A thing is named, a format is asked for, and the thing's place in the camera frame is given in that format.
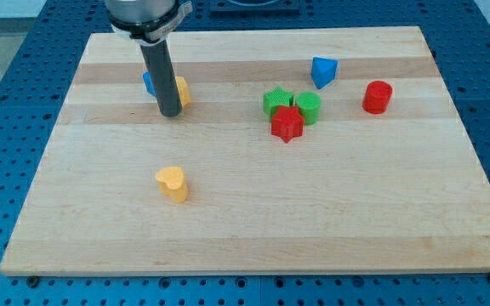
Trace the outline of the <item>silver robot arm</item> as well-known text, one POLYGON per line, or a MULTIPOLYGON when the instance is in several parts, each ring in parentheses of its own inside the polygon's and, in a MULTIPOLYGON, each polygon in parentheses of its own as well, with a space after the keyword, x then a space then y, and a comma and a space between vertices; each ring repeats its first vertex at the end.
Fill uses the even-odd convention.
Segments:
POLYGON ((192 1, 105 0, 112 30, 142 46, 153 46, 167 39, 188 14, 192 1))

